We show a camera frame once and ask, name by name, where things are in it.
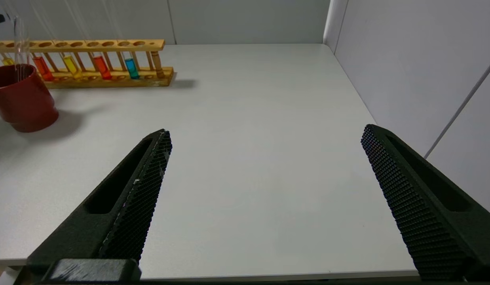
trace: yellow test tube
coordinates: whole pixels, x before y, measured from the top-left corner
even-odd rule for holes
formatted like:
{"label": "yellow test tube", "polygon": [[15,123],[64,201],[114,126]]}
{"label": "yellow test tube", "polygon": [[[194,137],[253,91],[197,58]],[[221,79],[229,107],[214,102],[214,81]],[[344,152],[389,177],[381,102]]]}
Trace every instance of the yellow test tube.
{"label": "yellow test tube", "polygon": [[71,55],[63,56],[62,59],[64,60],[67,70],[69,70],[69,72],[73,75],[73,78],[78,80],[83,77],[82,71],[80,70],[78,65],[76,65]]}
{"label": "yellow test tube", "polygon": [[1,52],[0,54],[2,55],[2,63],[4,65],[15,65],[15,61],[12,60],[12,58],[10,58],[9,56],[7,56],[3,52]]}
{"label": "yellow test tube", "polygon": [[14,65],[15,64],[15,61],[13,61],[11,58],[9,57],[6,57],[2,60],[2,63],[4,63],[4,65]]}

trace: textured gripper pad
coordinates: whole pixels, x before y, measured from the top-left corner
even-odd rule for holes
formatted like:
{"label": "textured gripper pad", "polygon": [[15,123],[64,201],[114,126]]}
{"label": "textured gripper pad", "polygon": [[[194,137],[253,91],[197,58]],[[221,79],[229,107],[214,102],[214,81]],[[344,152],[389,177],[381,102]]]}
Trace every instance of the textured gripper pad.
{"label": "textured gripper pad", "polygon": [[490,213],[390,131],[361,144],[421,279],[490,281]]}
{"label": "textured gripper pad", "polygon": [[28,268],[42,275],[61,258],[139,261],[171,148],[163,129],[143,138],[35,249]]}
{"label": "textured gripper pad", "polygon": [[99,250],[99,258],[132,258],[140,261],[172,147],[169,132],[166,132],[154,145],[149,159],[136,178],[133,189]]}

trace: yellow liquid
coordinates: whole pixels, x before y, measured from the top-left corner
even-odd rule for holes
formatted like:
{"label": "yellow liquid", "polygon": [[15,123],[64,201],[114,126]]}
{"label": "yellow liquid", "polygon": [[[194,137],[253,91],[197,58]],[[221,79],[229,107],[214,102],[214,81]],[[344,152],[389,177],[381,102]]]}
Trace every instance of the yellow liquid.
{"label": "yellow liquid", "polygon": [[3,60],[2,60],[2,63],[4,63],[4,65],[14,65],[15,64],[15,61],[10,59],[9,57],[5,57]]}
{"label": "yellow liquid", "polygon": [[81,79],[83,77],[82,71],[78,68],[78,65],[74,63],[72,56],[64,56],[64,63],[74,79]]}

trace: white wall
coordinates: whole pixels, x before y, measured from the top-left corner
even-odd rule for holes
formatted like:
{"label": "white wall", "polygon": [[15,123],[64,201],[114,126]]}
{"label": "white wall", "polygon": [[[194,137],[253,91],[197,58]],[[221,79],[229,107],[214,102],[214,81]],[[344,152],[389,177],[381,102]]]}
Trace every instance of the white wall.
{"label": "white wall", "polygon": [[171,0],[178,44],[322,43],[329,0]]}
{"label": "white wall", "polygon": [[[22,18],[28,22],[31,40],[49,39],[49,34],[32,13],[28,0],[10,0],[15,4]],[[46,8],[46,14],[59,40],[82,39],[68,8],[63,0],[34,0]],[[114,39],[115,32],[104,13],[101,0],[77,0],[78,7],[89,23],[87,32],[93,39]],[[169,18],[167,0],[113,0],[117,5],[119,29],[126,39],[164,38],[167,44],[174,44],[173,30]],[[0,24],[0,40],[13,39],[10,23]]]}
{"label": "white wall", "polygon": [[348,0],[335,55],[377,123],[425,155],[490,64],[490,0]]}
{"label": "white wall", "polygon": [[[9,0],[29,25],[32,40],[48,33],[28,0]],[[77,1],[94,39],[114,39],[101,0]],[[330,0],[112,0],[124,38],[164,38],[167,44],[322,43]],[[62,0],[34,0],[46,7],[60,40],[82,35]],[[0,40],[13,39],[12,26],[0,24]]]}
{"label": "white wall", "polygon": [[330,2],[326,28],[323,35],[323,44],[330,47],[333,53],[336,51],[347,3],[348,0],[332,0]]}
{"label": "white wall", "polygon": [[428,161],[490,212],[490,74]]}

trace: red test tube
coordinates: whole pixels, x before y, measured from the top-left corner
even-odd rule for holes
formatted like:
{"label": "red test tube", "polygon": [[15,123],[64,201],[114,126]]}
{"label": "red test tube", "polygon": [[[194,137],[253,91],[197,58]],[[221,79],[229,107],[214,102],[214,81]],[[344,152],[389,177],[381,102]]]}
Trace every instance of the red test tube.
{"label": "red test tube", "polygon": [[35,57],[34,58],[34,63],[37,67],[37,70],[39,73],[41,73],[41,76],[43,76],[44,81],[53,81],[55,78],[51,74],[50,69],[48,68],[48,65],[46,65],[46,62],[44,61],[44,58],[41,56]]}
{"label": "red test tube", "polygon": [[95,61],[95,65],[99,69],[101,76],[104,80],[111,80],[111,73],[108,70],[106,63],[104,62],[103,56],[99,55],[93,58]]}

